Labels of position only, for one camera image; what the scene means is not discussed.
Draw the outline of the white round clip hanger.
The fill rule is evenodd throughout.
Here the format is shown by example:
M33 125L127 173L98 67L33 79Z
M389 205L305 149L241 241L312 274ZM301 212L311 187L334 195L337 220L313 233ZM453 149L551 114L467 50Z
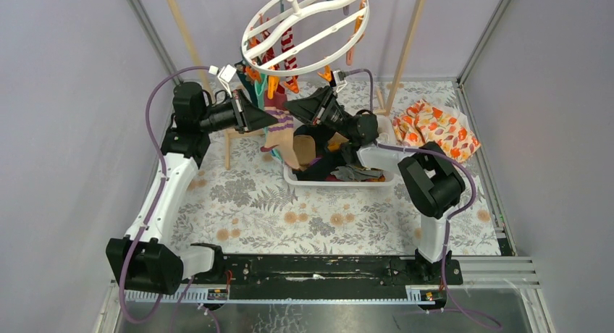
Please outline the white round clip hanger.
M273 47L271 47L264 54L264 57L262 56L257 57L256 58L257 64L263 64L269 61L270 59L276 58L276 56L279 56L285 51L294 48L295 45L303 42L305 39L308 39L312 37L313 35L321 32L322 30L329 28L331 25L339 22L340 20L345 19L348 16L348 14L352 14L356 12L360 7L363 6L363 4L360 4L360 2L361 1L358 0L357 2L354 2L347 7L343 7L342 9L333 10L333 11L325 11L323 13L319 13L319 14L310 16L306 20L301 20L299 23L297 23L294 27L290 28L284 34L284 36L282 37L281 43L277 41L273 45ZM263 15L261 15L261 21L263 19L265 21L270 20L271 18L280 14L281 11L288 10L288 9L292 9L291 5L289 5L288 3L284 3L283 5L278 3L274 5L269 11L264 13L264 18L263 18ZM371 16L371 9L370 9L368 23L370 20L370 16ZM273 67L273 69L274 70L286 70L286 69L293 69L293 68L302 68L302 67L311 65L313 63L316 63L322 60L324 57L333 54L334 52L336 52L338 49L340 49L342 46L344 46L349 41L350 36L354 33L354 30L358 26L359 22L358 23L352 22L349 25L346 25L345 27L339 29L337 32L331 35L328 35L322 40L302 50L296 56L292 56L291 58L280 62L275 67ZM366 30L364 31L364 34L362 35L360 41L365 36L365 32ZM262 41L263 39L266 39L267 36L269 36L269 32L265 31L262 34L257 35L255 39L257 40L257 43L260 43L260 41ZM338 59L344 59L346 56L347 56L346 54L343 54Z

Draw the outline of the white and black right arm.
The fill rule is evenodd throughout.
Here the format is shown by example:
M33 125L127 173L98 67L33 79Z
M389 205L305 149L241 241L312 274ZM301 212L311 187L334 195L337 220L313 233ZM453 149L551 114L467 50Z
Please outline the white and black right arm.
M422 147L400 147L379 140L378 121L370 110L350 114L339 104L333 88L318 88L306 98L284 103L285 108L305 126L323 131L325 139L335 133L346 138L338 150L325 150L307 169L298 170L299 180L323 181L341 169L387 171L400 176L411 203L421 214L422 240L417 247L420 260L415 273L432 284L444 274L442 259L448 254L450 219L462 212L459 207L469 178L466 170L445 155L435 143Z

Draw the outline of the maroon purple striped tan sock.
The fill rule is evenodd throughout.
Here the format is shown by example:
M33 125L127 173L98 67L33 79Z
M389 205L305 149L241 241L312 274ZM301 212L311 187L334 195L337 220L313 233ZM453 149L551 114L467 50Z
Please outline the maroon purple striped tan sock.
M276 150L282 160L293 169L299 169L300 164L295 154L294 144L294 118L284 107L287 96L284 93L274 92L270 98L268 93L264 98L264 111L276 118L277 123L266 128L265 143L262 152Z

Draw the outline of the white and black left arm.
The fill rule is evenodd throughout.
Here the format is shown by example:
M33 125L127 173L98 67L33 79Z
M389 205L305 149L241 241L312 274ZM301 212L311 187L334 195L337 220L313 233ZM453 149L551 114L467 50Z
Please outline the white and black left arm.
M253 105L241 89L223 91L213 103L201 84L185 82L173 90L174 121L157 144L156 180L125 236L109 240L106 257L124 290L173 295L182 281L201 277L208 283L225 275L218 245L195 243L184 251L168 243L188 186L197 175L213 132L253 132L276 124L275 117Z

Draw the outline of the green and blue sock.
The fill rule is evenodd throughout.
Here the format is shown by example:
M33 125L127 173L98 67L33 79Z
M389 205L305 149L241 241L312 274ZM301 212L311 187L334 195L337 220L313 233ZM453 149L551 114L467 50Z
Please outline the green and blue sock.
M247 90L251 102L258 108L264 110L264 98L266 93L268 93L270 98L273 97L274 92L285 94L284 90L279 92L280 82L278 77L273 77L270 82L269 77L255 71L254 68L249 67L245 62L239 62L235 67L237 68L237 75L243 87ZM269 153L273 158L282 161L281 156L276 150L264 153Z

